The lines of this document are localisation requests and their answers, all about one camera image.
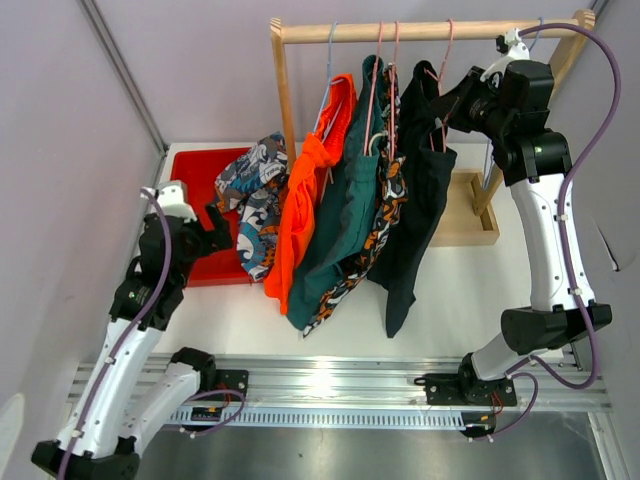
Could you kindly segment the teal green shorts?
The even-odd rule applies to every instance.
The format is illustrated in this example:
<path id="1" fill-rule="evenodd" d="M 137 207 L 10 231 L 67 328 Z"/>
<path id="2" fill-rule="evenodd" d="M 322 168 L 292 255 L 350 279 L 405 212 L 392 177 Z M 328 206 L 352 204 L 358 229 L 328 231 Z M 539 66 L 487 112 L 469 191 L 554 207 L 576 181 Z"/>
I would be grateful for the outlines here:
<path id="1" fill-rule="evenodd" d="M 316 210 L 310 245 L 294 273 L 286 317 L 303 336 L 320 324 L 323 295 L 346 278 L 346 259 L 360 252 L 371 231 L 378 151 L 367 157 L 363 145 L 374 59 L 375 55 L 370 55 L 362 62 L 362 88 L 342 157 L 332 168 L 333 181 Z"/>

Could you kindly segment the wooden clothes rack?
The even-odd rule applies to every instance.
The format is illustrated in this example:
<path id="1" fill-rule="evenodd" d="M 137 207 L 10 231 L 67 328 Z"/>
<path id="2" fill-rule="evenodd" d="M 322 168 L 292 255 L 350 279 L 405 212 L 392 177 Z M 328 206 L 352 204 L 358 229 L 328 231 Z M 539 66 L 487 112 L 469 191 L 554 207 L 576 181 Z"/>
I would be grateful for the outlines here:
<path id="1" fill-rule="evenodd" d="M 489 40 L 513 28 L 521 32 L 543 26 L 543 38 L 559 41 L 549 64 L 556 86 L 560 86 L 581 55 L 587 38 L 570 30 L 555 28 L 555 21 L 495 20 L 461 22 L 414 22 L 381 28 L 374 23 L 286 26 L 279 18 L 270 21 L 270 37 L 279 94 L 282 124 L 286 142 L 288 165 L 297 160 L 294 133 L 294 115 L 289 86 L 287 45 L 363 43 L 390 41 Z M 490 175 L 489 186 L 481 186 L 481 172 L 458 169 L 452 174 L 446 210 L 436 230 L 432 245 L 435 247 L 490 246 L 500 236 L 498 222 L 491 201 L 502 180 L 502 175 Z"/>

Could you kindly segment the pink hanger of teal shorts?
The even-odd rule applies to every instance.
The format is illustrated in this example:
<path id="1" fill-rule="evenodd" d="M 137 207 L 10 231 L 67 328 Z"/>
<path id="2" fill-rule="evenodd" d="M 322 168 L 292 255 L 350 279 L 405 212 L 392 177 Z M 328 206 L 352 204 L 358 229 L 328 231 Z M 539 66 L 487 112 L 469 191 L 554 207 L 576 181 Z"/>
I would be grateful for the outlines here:
<path id="1" fill-rule="evenodd" d="M 371 88 L 369 92 L 369 100 L 366 116 L 366 130 L 364 136 L 363 154 L 367 157 L 372 156 L 373 141 L 379 136 L 382 129 L 382 120 L 380 119 L 380 101 L 377 94 L 380 92 L 378 87 L 380 74 L 384 67 L 384 61 L 381 59 L 382 40 L 384 34 L 384 23 L 379 23 L 378 39 L 375 59 L 371 70 Z"/>

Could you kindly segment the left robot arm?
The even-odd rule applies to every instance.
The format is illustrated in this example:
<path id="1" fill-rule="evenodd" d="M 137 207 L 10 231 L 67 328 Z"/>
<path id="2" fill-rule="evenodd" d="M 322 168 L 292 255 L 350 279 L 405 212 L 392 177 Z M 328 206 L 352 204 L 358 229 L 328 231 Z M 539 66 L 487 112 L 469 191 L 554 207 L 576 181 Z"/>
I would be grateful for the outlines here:
<path id="1" fill-rule="evenodd" d="M 114 293 L 100 356 L 68 423 L 53 440 L 36 444 L 32 463 L 57 479 L 132 479 L 142 454 L 168 417 L 191 397 L 216 390 L 213 355 L 183 347 L 161 379 L 135 405 L 129 403 L 142 369 L 184 298 L 197 260 L 232 246 L 218 208 L 202 226 L 186 204 L 165 206 L 144 218 L 140 252 Z"/>

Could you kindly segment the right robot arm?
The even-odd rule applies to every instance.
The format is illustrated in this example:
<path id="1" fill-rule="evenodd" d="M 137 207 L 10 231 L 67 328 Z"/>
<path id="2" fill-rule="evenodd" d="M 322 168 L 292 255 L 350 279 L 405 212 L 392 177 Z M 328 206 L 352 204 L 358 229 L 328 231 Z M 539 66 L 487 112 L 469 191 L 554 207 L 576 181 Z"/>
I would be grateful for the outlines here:
<path id="1" fill-rule="evenodd" d="M 553 88 L 549 65 L 514 60 L 501 72 L 472 67 L 432 102 L 444 125 L 490 141 L 521 219 L 531 275 L 529 306 L 505 310 L 500 334 L 460 366 L 456 389 L 468 403 L 481 402 L 492 381 L 548 350 L 594 341 L 612 321 L 610 306 L 596 301 L 582 265 L 568 142 L 546 126 Z"/>

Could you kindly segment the aluminium rail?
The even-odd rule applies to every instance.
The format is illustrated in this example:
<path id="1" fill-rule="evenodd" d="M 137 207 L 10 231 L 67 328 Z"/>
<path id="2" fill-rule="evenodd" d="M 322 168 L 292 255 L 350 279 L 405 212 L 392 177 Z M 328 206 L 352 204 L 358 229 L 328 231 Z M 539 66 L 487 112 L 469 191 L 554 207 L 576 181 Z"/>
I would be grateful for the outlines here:
<path id="1" fill-rule="evenodd" d="M 535 412 L 601 413 L 612 409 L 602 380 L 586 390 L 560 385 L 526 366 L 513 381 L 518 403 L 431 406 L 413 384 L 424 374 L 454 374 L 452 358 L 420 360 L 220 355 L 218 370 L 247 370 L 246 406 L 237 426 L 462 430 L 507 421 L 527 406 Z"/>

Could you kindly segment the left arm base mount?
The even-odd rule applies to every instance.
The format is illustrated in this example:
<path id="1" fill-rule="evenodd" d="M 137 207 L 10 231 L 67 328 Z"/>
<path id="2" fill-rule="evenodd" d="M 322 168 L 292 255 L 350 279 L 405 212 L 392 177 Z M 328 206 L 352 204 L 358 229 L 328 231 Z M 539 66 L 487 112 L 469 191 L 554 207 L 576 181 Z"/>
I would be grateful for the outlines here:
<path id="1" fill-rule="evenodd" d="M 250 374 L 247 370 L 220 369 L 216 373 L 214 389 L 233 390 L 246 395 L 249 387 L 249 377 Z M 240 402 L 237 395 L 233 393 L 218 393 L 210 396 L 209 400 L 222 405 Z"/>

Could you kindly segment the blue orange patterned shorts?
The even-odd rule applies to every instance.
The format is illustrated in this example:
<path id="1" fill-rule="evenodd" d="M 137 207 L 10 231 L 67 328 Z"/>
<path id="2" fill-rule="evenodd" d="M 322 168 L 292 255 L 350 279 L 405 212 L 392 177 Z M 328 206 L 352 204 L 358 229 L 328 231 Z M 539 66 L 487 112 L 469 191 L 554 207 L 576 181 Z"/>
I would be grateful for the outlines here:
<path id="1" fill-rule="evenodd" d="M 236 251 L 242 268 L 259 282 L 275 263 L 282 203 L 287 195 L 285 138 L 272 133 L 231 161 L 215 179 L 215 203 L 239 215 Z"/>

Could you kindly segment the blue hanger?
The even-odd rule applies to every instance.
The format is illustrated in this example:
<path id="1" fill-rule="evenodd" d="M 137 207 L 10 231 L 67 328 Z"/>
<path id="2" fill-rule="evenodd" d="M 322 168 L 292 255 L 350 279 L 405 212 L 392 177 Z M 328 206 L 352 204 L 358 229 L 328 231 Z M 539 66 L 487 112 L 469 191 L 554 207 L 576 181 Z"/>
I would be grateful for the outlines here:
<path id="1" fill-rule="evenodd" d="M 529 51 L 531 50 L 531 48 L 536 44 L 536 42 L 538 41 L 540 33 L 537 33 L 534 37 L 534 40 L 532 41 L 532 43 L 530 45 L 527 45 L 524 41 L 524 43 L 526 44 L 526 46 L 529 48 Z M 491 78 L 491 81 L 489 82 L 490 86 L 497 86 L 498 85 L 498 80 L 493 80 Z M 485 160 L 484 160 L 484 167 L 483 167 L 483 181 L 482 181 L 482 188 L 485 191 L 489 190 L 489 186 L 491 183 L 491 178 L 494 174 L 494 161 L 492 159 L 492 153 L 493 153 L 493 147 L 491 146 L 491 141 L 488 140 L 486 143 L 486 149 L 485 149 Z"/>
<path id="2" fill-rule="evenodd" d="M 326 86 L 313 127 L 313 134 L 328 153 L 343 152 L 356 104 L 356 91 L 351 74 L 333 74 L 333 43 L 338 22 L 331 26 L 328 39 Z"/>

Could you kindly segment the red plastic bin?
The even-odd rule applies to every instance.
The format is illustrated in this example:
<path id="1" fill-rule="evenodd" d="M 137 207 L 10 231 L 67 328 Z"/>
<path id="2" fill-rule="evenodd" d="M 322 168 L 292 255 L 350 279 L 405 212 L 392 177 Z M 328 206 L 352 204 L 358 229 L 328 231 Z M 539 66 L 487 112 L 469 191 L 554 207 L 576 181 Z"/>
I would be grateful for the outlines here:
<path id="1" fill-rule="evenodd" d="M 186 186 L 187 202 L 193 207 L 208 242 L 189 277 L 190 287 L 251 284 L 237 252 L 239 213 L 224 212 L 216 204 L 215 180 L 232 161 L 247 153 L 247 147 L 182 149 L 173 156 L 170 178 Z"/>

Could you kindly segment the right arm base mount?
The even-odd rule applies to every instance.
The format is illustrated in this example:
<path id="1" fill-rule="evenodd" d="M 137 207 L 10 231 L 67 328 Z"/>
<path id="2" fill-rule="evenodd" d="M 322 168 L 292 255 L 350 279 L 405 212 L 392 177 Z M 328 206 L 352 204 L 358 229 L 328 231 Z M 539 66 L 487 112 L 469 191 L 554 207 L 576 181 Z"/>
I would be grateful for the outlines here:
<path id="1" fill-rule="evenodd" d="M 512 380 L 465 379 L 459 374 L 431 373 L 413 379 L 431 406 L 506 406 L 518 403 Z"/>

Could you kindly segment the dark navy shorts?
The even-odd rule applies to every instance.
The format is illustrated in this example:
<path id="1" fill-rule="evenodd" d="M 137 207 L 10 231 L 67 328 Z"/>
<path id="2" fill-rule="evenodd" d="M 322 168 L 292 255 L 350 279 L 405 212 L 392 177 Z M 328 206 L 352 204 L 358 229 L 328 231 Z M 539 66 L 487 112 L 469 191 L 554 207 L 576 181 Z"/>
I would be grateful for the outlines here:
<path id="1" fill-rule="evenodd" d="M 368 279 L 387 291 L 385 331 L 389 338 L 402 328 L 416 297 L 414 287 L 425 251 L 444 213 L 457 153 L 445 145 L 446 129 L 436 120 L 431 101 L 439 96 L 437 73 L 419 61 L 400 99 L 397 147 L 408 195 L 397 225 Z"/>

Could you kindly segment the orange black patterned shorts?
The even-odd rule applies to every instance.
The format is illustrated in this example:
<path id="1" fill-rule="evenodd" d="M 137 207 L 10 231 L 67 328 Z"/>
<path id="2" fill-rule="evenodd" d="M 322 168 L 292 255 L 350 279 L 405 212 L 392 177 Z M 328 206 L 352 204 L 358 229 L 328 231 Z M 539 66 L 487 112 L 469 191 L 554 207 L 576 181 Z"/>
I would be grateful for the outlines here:
<path id="1" fill-rule="evenodd" d="M 407 186 L 400 172 L 404 157 L 395 147 L 395 158 L 389 158 L 389 129 L 390 129 L 390 64 L 382 69 L 383 87 L 378 94 L 380 100 L 383 127 L 379 136 L 373 141 L 373 149 L 378 151 L 377 187 L 375 195 L 375 211 L 371 231 L 369 232 L 360 252 L 346 259 L 346 278 L 321 299 L 321 312 L 318 315 L 320 324 L 318 329 L 335 312 L 338 305 L 351 293 L 369 274 L 376 260 L 386 246 L 390 230 L 400 218 L 402 204 L 407 200 Z M 396 81 L 396 133 L 400 114 L 400 99 Z"/>

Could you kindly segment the pink hanger of patterned shorts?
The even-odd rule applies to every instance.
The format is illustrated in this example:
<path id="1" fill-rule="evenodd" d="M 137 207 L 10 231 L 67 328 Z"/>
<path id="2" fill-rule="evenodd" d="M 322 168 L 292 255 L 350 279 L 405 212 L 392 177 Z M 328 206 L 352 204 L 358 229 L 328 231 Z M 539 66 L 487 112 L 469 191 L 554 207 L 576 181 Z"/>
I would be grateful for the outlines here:
<path id="1" fill-rule="evenodd" d="M 390 129 L 389 129 L 389 158 L 390 161 L 395 158 L 396 147 L 396 81 L 397 81 L 397 56 L 400 43 L 400 24 L 399 21 L 394 22 L 395 25 L 395 40 L 394 40 L 394 53 L 393 60 L 390 64 Z"/>

